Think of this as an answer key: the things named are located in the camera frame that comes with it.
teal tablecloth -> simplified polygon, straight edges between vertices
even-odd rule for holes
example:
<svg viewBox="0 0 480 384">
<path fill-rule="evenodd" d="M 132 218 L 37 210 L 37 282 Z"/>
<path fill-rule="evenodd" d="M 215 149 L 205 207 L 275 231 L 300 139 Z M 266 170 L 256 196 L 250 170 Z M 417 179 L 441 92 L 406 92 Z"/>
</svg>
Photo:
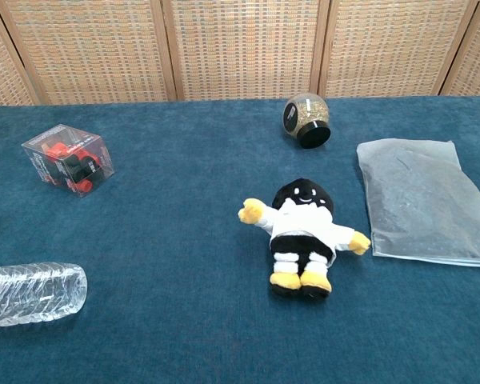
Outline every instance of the teal tablecloth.
<svg viewBox="0 0 480 384">
<path fill-rule="evenodd" d="M 0 107 L 0 266 L 74 262 L 82 311 L 0 328 L 0 383 L 480 383 L 480 269 L 340 253 L 326 302 L 268 289 L 268 236 L 241 224 L 298 178 L 369 233 L 355 149 L 453 140 L 480 189 L 480 98 L 329 100 L 301 150 L 285 101 Z M 116 175 L 79 199 L 42 184 L 21 143 L 64 123 L 104 137 Z"/>
</svg>

jar lid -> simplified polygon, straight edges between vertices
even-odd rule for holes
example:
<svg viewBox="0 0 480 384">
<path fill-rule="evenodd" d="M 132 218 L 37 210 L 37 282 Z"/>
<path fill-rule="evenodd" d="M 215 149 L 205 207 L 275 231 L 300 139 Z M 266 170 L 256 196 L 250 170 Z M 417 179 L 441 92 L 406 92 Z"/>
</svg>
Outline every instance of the jar lid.
<svg viewBox="0 0 480 384">
<path fill-rule="evenodd" d="M 308 122 L 297 132 L 298 142 L 302 148 L 306 149 L 320 146 L 329 139 L 329 136 L 329 126 L 321 120 Z"/>
</svg>

yellow foot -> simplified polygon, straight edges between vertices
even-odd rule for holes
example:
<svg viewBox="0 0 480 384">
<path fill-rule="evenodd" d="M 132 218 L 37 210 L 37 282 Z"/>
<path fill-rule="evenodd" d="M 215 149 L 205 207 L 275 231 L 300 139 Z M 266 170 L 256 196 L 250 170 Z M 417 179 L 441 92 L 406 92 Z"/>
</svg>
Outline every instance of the yellow foot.
<svg viewBox="0 0 480 384">
<path fill-rule="evenodd" d="M 314 297 L 326 298 L 333 290 L 329 280 L 321 274 L 305 270 L 301 275 L 302 292 Z"/>
<path fill-rule="evenodd" d="M 297 274 L 287 274 L 284 272 L 274 272 L 270 276 L 272 289 L 278 294 L 290 294 L 296 292 L 301 287 L 301 281 Z"/>
</svg>

transparent cube box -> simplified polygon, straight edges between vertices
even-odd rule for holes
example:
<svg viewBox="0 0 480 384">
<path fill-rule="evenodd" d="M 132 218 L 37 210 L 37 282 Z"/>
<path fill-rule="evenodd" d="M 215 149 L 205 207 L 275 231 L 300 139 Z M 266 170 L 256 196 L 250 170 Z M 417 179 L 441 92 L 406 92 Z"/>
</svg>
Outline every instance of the transparent cube box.
<svg viewBox="0 0 480 384">
<path fill-rule="evenodd" d="M 103 139 L 71 126 L 54 126 L 22 147 L 41 180 L 81 198 L 114 173 Z"/>
</svg>

clear water bottle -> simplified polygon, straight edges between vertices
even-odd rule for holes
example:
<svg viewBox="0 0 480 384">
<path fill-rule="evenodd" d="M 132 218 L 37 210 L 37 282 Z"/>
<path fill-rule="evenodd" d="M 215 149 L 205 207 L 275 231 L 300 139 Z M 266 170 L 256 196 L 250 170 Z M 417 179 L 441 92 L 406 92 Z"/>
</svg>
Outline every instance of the clear water bottle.
<svg viewBox="0 0 480 384">
<path fill-rule="evenodd" d="M 0 326 L 48 322 L 77 313 L 87 277 L 75 264 L 40 262 L 0 267 Z"/>
</svg>

